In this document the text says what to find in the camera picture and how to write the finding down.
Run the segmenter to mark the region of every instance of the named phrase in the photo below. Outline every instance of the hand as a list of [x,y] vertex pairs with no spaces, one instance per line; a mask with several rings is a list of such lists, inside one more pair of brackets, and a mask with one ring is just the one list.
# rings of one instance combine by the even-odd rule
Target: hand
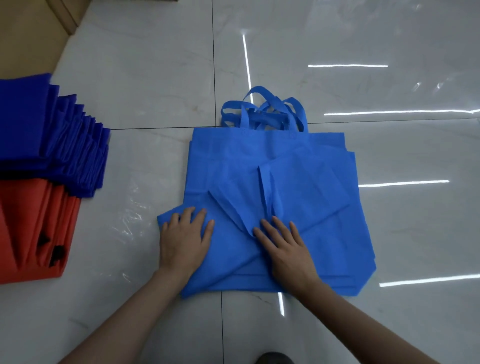
[[259,228],[254,228],[253,233],[272,258],[275,279],[300,300],[321,280],[295,224],[290,222],[290,232],[277,217],[273,216],[273,222],[281,235],[267,220],[261,220],[275,244]]
[[160,232],[160,270],[183,279],[184,284],[204,261],[215,224],[213,220],[208,222],[202,238],[207,211],[202,209],[190,223],[194,210],[194,207],[186,208],[181,217],[173,214],[170,223],[165,222]]

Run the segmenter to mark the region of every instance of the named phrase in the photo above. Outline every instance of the blue handle loop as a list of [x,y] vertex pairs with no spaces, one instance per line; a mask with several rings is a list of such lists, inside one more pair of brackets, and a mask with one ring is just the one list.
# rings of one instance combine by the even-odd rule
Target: blue handle loop
[[[266,100],[260,107],[245,101],[253,93],[260,94]],[[291,104],[295,112],[286,103]],[[225,113],[224,109],[240,110],[240,114]],[[223,127],[229,127],[227,122],[231,122],[237,128],[264,130],[268,125],[278,130],[308,132],[305,110],[300,102],[293,97],[282,101],[263,86],[252,87],[243,101],[227,101],[220,114]]]

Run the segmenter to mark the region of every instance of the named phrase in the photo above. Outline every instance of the right hand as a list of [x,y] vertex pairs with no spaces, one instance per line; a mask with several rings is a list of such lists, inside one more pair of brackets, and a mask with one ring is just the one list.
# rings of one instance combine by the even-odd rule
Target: right hand
[[275,216],[273,216],[273,222],[281,235],[267,220],[261,220],[273,242],[259,228],[254,228],[253,233],[272,258],[272,273],[275,279],[300,300],[321,280],[295,224],[291,221],[289,230]]

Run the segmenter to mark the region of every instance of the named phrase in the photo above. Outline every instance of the bag stack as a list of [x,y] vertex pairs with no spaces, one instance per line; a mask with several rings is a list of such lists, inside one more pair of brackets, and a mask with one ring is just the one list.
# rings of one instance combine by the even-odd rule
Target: bag stack
[[61,276],[81,198],[103,184],[110,129],[50,77],[0,80],[0,283]]
[[[363,215],[355,154],[343,133],[308,133],[302,105],[280,100],[261,86],[266,102],[224,104],[224,128],[196,128],[190,142],[183,204],[215,220],[210,250],[182,291],[282,292],[271,262],[253,236],[259,220],[293,221],[320,278],[337,293],[356,296],[375,271],[375,254]],[[225,113],[236,109],[237,113]]]

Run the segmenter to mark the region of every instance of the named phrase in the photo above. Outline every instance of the left hand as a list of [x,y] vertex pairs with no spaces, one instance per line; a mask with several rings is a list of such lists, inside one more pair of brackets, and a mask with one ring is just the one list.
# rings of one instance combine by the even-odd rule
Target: left hand
[[202,209],[190,223],[194,210],[189,207],[181,216],[173,214],[170,223],[165,222],[160,232],[160,270],[184,280],[185,284],[205,259],[215,224],[210,220],[202,237],[207,211]]

